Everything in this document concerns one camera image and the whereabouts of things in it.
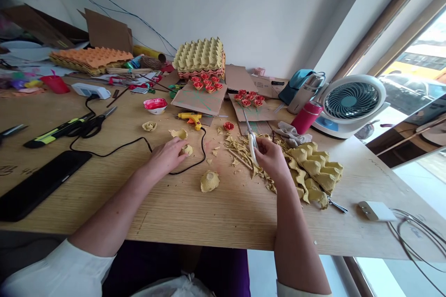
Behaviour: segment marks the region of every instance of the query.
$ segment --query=white sleeve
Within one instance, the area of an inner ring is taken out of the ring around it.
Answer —
[[[99,297],[114,259],[85,252],[65,239],[45,259],[8,277],[0,292],[7,297]]]
[[[330,297],[330,295],[318,295],[310,292],[304,292],[290,288],[289,286],[281,284],[277,281],[277,297]]]

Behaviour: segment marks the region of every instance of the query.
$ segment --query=teal bag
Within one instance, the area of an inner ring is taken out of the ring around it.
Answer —
[[[290,104],[296,95],[299,88],[305,83],[307,78],[315,73],[313,70],[299,70],[297,71],[290,81],[287,83],[285,88],[279,93],[279,99],[284,101],[286,104]]]

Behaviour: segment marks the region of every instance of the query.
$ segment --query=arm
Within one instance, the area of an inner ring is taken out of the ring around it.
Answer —
[[[129,231],[139,206],[152,188],[186,157],[180,155],[186,141],[173,138],[153,150],[150,160],[140,167],[68,241],[83,251],[101,257],[114,256]]]
[[[330,285],[314,245],[288,165],[280,146],[257,138],[257,161],[277,188],[274,245],[277,280],[290,288],[329,295]]]

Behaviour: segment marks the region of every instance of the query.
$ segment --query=egg carton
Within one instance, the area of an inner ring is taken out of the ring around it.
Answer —
[[[172,63],[179,72],[217,70],[223,64],[223,43],[218,37],[180,45]]]
[[[121,67],[122,64],[133,59],[129,52],[108,48],[60,50],[51,52],[49,57],[59,66],[89,73],[92,76],[105,73],[107,67]]]
[[[223,52],[223,67],[221,69],[216,70],[201,70],[201,71],[193,71],[193,72],[178,72],[178,76],[180,79],[188,79],[190,77],[199,77],[202,74],[209,74],[210,77],[220,77],[224,80],[224,69],[226,63],[226,55]]]
[[[326,151],[317,151],[317,143],[310,142],[291,148],[287,151],[299,166],[316,181],[329,196],[342,177],[344,166],[338,162],[330,162]]]

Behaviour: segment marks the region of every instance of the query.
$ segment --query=white fan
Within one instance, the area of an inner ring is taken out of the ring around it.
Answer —
[[[381,81],[368,75],[353,75],[329,85],[319,102],[323,112],[312,128],[337,139],[347,139],[390,104]]]

